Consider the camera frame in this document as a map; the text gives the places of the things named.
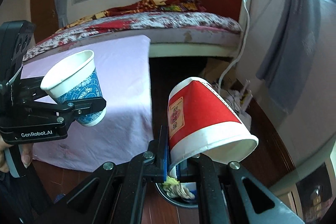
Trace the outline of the person's left hand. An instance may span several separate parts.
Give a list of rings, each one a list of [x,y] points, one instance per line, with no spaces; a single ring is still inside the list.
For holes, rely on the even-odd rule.
[[[11,145],[4,142],[3,138],[0,136],[0,171],[3,173],[9,172],[9,167],[7,165],[4,150],[11,147]],[[23,165],[27,168],[33,160],[33,143],[23,144],[22,145],[22,153],[21,153],[21,161]]]

